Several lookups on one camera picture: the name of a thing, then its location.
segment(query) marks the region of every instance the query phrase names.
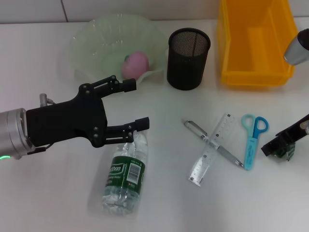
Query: white tabletop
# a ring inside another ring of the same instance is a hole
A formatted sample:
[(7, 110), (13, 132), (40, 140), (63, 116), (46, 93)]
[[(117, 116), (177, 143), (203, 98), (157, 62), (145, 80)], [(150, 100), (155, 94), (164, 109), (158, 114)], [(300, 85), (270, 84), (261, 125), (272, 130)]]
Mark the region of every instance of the white tabletop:
[[(309, 18), (295, 19), (299, 29)], [(231, 90), (219, 84), (216, 21), (161, 21), (169, 35), (185, 27), (211, 39), (202, 84), (191, 91), (171, 87), (163, 76), (138, 90), (103, 99), (109, 125), (148, 116), (149, 160), (137, 214), (118, 218), (100, 210), (114, 146), (93, 148), (76, 138), (44, 153), (0, 162), (0, 226), (5, 232), (289, 232), (308, 228), (309, 143), (296, 145), (290, 162), (265, 157), (260, 147), (309, 113), (309, 63), (296, 67), (283, 87)], [(0, 25), (0, 111), (39, 107), (44, 92), (55, 102), (75, 97), (79, 78), (68, 43), (83, 23)], [(180, 122), (190, 118), (208, 133), (223, 113), (237, 124), (224, 146), (244, 160), (245, 113), (263, 116), (269, 131), (259, 138), (254, 168), (247, 172), (218, 156), (202, 187), (187, 181), (204, 144)]]

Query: green indicator light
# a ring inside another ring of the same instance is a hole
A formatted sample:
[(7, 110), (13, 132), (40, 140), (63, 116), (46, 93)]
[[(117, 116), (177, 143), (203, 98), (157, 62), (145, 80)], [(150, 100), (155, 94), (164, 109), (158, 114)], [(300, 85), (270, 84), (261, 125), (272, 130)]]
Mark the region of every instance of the green indicator light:
[(1, 157), (0, 157), (0, 160), (8, 159), (8, 158), (10, 158), (10, 156), (1, 156)]

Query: black mesh pencil holder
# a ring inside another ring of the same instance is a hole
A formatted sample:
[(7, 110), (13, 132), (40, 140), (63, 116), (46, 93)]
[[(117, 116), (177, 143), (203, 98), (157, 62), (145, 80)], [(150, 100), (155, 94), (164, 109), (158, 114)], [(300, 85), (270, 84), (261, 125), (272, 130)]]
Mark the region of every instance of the black mesh pencil holder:
[(211, 41), (194, 28), (183, 28), (169, 37), (168, 82), (174, 88), (191, 90), (202, 81)]

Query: plastic water bottle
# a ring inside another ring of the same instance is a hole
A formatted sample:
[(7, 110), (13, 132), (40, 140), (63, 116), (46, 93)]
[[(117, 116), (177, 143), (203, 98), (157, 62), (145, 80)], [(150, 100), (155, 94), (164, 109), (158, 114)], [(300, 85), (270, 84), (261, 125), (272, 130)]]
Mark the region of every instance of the plastic water bottle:
[(133, 133), (134, 142), (117, 147), (102, 197), (103, 208), (111, 214), (132, 213), (139, 201), (148, 156), (144, 132)]

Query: pale green bowl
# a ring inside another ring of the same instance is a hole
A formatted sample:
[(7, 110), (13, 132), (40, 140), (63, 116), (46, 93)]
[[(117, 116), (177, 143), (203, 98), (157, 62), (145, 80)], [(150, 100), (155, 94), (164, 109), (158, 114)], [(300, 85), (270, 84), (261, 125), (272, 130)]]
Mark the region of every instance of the pale green bowl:
[(138, 80), (166, 66), (167, 38), (156, 25), (137, 15), (113, 14), (87, 23), (70, 42), (73, 68), (92, 81), (111, 75), (121, 77), (121, 67), (127, 55), (142, 51), (149, 60), (150, 71)]

